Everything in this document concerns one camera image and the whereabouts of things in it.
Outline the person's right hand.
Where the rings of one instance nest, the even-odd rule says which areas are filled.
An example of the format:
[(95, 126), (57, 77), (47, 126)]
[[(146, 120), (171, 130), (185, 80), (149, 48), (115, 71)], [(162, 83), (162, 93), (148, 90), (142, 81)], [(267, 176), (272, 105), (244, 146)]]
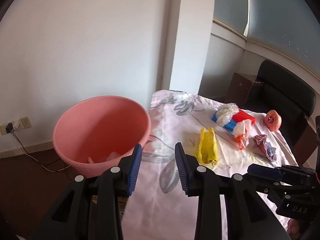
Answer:
[(297, 240), (300, 237), (299, 233), (300, 222), (295, 219), (290, 219), (287, 223), (287, 233), (292, 240)]

